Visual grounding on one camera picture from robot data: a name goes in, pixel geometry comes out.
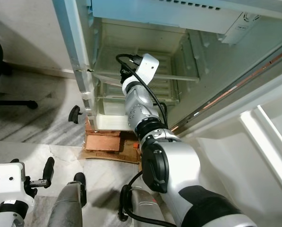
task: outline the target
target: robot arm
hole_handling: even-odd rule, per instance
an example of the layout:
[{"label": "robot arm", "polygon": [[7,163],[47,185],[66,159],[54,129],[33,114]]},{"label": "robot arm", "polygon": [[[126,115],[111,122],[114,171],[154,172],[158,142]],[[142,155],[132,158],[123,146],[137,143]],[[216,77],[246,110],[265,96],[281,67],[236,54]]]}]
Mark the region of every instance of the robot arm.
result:
[{"label": "robot arm", "polygon": [[[136,59],[140,61],[136,74],[148,84],[158,61],[149,54]],[[200,186],[200,162],[196,152],[161,122],[149,93],[136,77],[126,77],[122,90],[126,96],[128,124],[140,142],[143,180],[151,190],[161,194],[176,225],[256,227],[225,197]]]}]

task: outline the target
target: open refrigerator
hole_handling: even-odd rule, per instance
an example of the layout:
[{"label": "open refrigerator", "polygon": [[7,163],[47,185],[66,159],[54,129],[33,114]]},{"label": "open refrigerator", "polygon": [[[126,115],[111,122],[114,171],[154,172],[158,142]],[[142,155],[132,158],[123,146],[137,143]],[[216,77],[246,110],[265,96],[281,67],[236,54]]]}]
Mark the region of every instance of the open refrigerator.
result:
[{"label": "open refrigerator", "polygon": [[[130,130],[115,56],[153,55],[160,66],[149,87],[168,106],[172,131],[192,144],[205,163],[203,168],[214,176],[203,180],[207,187],[231,198],[259,226],[282,223],[282,165],[265,155],[269,148],[259,146],[260,137],[253,136],[253,129],[243,123],[242,112],[225,111],[246,96],[251,102],[254,97],[249,94],[282,76],[282,0],[53,3],[95,129]],[[267,100],[258,105],[267,105]],[[205,123],[220,113],[226,120],[218,126]],[[266,140],[273,141],[280,135],[279,126],[274,126],[271,117],[266,121],[269,126],[262,131]],[[282,139],[274,143],[282,161]],[[243,189],[243,196],[233,193],[238,189]]]}]

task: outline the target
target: black rubber grip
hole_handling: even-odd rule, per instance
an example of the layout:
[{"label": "black rubber grip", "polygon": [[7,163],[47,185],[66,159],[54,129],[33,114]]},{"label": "black rubber grip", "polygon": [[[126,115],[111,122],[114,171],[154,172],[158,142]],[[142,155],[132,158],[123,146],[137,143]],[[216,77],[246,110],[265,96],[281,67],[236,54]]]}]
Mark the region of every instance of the black rubber grip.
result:
[{"label": "black rubber grip", "polygon": [[49,157],[43,170],[43,179],[49,182],[49,186],[51,185],[51,180],[54,175],[54,165],[55,160],[53,157]]}]

